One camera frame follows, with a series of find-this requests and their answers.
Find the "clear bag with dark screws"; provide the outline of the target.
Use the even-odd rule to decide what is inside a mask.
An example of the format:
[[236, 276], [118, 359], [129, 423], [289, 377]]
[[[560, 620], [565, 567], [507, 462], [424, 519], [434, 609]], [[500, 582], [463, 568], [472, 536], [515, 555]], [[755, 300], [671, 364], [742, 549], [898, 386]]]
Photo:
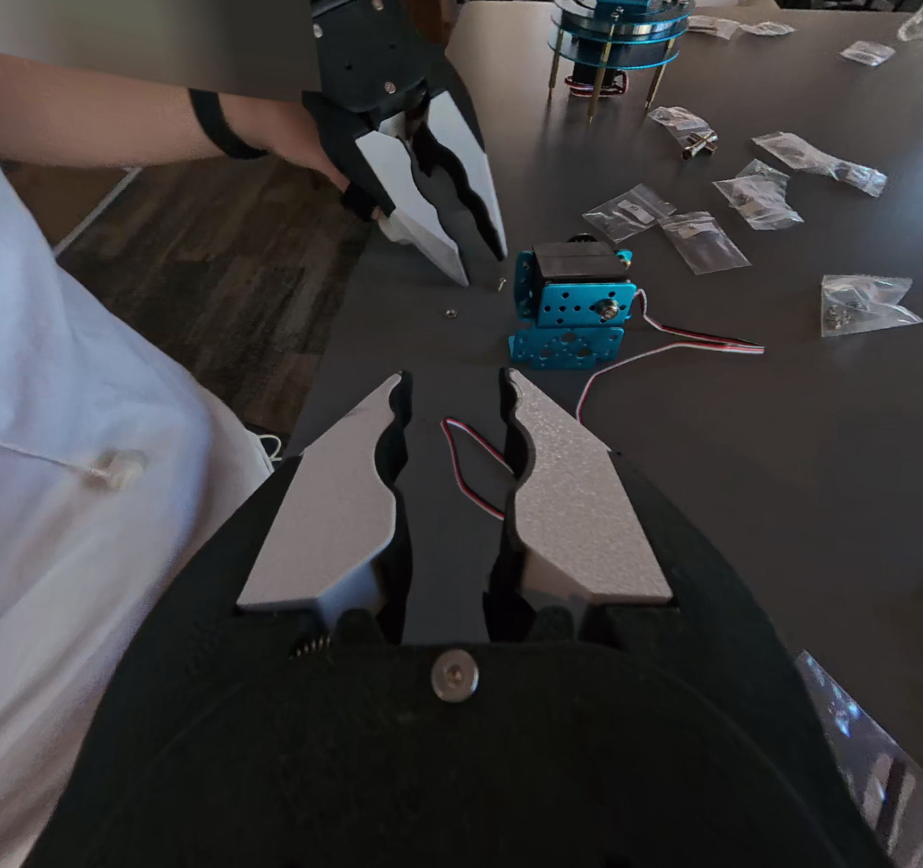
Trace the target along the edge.
[[828, 274], [821, 282], [821, 337], [921, 324], [903, 305], [913, 280], [868, 274]]

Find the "person's left forearm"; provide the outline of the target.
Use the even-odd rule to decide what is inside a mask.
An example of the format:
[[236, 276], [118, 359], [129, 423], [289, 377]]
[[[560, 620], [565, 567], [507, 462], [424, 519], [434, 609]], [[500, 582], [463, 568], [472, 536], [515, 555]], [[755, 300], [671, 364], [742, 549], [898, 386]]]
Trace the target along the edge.
[[220, 154], [186, 88], [1, 55], [3, 161], [148, 167]]

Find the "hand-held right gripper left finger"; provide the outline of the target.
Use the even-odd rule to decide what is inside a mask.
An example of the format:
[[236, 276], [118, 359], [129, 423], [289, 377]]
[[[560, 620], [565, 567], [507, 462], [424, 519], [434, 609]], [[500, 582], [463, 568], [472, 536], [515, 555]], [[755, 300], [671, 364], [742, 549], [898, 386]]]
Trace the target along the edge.
[[302, 452], [237, 608], [307, 609], [328, 630], [362, 608], [402, 633], [412, 547], [395, 484], [411, 417], [412, 376], [396, 372]]

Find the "crumpled clear plastic bag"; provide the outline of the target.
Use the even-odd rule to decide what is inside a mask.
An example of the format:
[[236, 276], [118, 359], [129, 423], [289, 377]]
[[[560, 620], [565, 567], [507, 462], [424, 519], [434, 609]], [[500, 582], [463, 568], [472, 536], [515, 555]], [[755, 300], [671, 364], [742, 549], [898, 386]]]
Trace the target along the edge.
[[771, 231], [804, 223], [786, 200], [789, 181], [788, 174], [753, 159], [737, 176], [712, 184], [754, 230]]

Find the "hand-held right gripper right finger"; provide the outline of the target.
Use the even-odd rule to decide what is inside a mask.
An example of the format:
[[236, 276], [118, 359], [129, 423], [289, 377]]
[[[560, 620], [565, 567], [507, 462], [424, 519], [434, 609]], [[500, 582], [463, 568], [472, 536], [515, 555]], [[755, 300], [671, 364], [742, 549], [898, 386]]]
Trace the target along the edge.
[[528, 619], [568, 608], [660, 607], [674, 598], [609, 448], [519, 370], [499, 375], [504, 457], [514, 477], [494, 606]]

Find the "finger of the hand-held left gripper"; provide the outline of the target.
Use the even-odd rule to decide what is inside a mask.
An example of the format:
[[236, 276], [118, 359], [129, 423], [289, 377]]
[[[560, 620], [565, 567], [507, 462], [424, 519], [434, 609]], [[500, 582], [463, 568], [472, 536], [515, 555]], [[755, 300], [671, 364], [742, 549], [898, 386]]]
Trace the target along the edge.
[[470, 278], [458, 244], [415, 182], [411, 156], [404, 144], [371, 132], [356, 145], [394, 206], [391, 214], [378, 220], [382, 233], [392, 242], [415, 246], [453, 282], [468, 287]]
[[481, 239], [503, 262], [509, 251], [489, 160], [448, 91], [428, 100], [413, 132], [412, 151], [425, 176], [442, 170], [449, 178], [457, 201], [472, 216]]

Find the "black servo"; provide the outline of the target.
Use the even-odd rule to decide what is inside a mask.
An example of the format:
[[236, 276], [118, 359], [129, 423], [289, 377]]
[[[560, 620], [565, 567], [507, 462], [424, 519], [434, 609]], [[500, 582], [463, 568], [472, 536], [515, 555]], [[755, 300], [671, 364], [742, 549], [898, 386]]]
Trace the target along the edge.
[[538, 244], [516, 260], [517, 319], [511, 362], [532, 369], [589, 369], [616, 359], [638, 293], [630, 251], [580, 235]]

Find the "dark grey desk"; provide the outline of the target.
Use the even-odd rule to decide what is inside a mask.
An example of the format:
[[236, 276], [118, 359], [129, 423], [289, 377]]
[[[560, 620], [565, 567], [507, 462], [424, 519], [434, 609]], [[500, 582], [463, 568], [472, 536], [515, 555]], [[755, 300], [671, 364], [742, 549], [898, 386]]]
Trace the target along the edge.
[[[652, 228], [629, 242], [631, 272], [653, 318], [765, 354], [683, 348], [615, 368], [594, 381], [585, 424], [735, 566], [788, 647], [809, 651], [921, 764], [921, 325], [821, 337], [828, 274], [911, 278], [905, 305], [921, 314], [921, 44], [874, 68], [846, 60], [858, 40], [894, 41], [899, 19], [863, 12], [795, 12], [796, 32], [778, 39], [687, 35], [655, 104], [697, 113], [719, 146], [682, 162], [643, 110], [648, 73], [591, 124], [564, 89], [548, 99], [549, 16], [545, 4], [472, 2], [447, 50], [477, 108], [510, 259], [473, 246], [465, 289], [375, 233], [291, 448], [408, 370], [406, 636], [484, 636], [501, 527], [455, 484], [439, 423], [454, 416], [503, 442], [499, 369], [516, 324], [500, 276], [519, 251], [588, 231], [584, 212], [639, 183], [680, 212], [709, 212], [749, 267], [694, 275]], [[777, 131], [883, 172], [882, 195], [794, 171], [752, 141]], [[753, 159], [790, 176], [803, 224], [754, 230], [712, 184]]]

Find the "long clear plastic bag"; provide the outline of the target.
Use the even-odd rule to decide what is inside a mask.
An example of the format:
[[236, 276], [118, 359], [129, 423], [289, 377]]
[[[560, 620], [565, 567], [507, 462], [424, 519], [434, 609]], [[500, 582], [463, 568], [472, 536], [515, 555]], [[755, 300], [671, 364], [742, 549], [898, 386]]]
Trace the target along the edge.
[[872, 198], [879, 198], [888, 182], [878, 169], [825, 153], [794, 133], [777, 131], [752, 141], [794, 171], [829, 177]]

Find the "white shirt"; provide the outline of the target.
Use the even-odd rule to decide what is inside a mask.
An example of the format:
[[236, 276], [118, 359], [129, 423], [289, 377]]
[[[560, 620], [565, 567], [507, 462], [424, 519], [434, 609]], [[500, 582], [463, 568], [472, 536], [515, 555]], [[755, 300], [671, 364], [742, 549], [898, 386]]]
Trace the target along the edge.
[[141, 623], [271, 464], [57, 264], [5, 176], [1, 440], [1, 857], [20, 866]]

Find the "person's left hand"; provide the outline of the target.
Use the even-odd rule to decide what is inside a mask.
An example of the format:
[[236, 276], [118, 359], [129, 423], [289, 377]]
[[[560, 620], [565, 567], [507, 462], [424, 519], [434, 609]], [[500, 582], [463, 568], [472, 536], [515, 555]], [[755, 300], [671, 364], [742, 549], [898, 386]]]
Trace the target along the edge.
[[361, 220], [374, 223], [382, 216], [371, 195], [348, 179], [324, 151], [317, 124], [301, 105], [288, 101], [268, 101], [264, 123], [260, 126], [268, 148], [288, 163], [324, 175], [341, 192], [347, 210]]

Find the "blue acrylic robot base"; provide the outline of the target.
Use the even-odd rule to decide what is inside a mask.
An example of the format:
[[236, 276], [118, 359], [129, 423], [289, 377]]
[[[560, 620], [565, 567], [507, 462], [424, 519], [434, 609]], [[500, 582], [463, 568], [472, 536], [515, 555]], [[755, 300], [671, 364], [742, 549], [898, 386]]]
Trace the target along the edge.
[[644, 103], [650, 110], [665, 69], [678, 56], [694, 0], [553, 0], [553, 6], [548, 92], [557, 85], [561, 59], [571, 61], [569, 89], [589, 99], [592, 122], [601, 97], [624, 94], [630, 72], [651, 70]]

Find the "clear bag with white label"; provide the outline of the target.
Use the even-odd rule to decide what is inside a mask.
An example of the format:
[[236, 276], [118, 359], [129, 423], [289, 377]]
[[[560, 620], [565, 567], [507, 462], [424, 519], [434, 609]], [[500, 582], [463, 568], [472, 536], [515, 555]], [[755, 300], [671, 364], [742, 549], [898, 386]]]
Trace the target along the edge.
[[749, 267], [748, 258], [709, 212], [674, 214], [660, 221], [663, 232], [696, 275]]

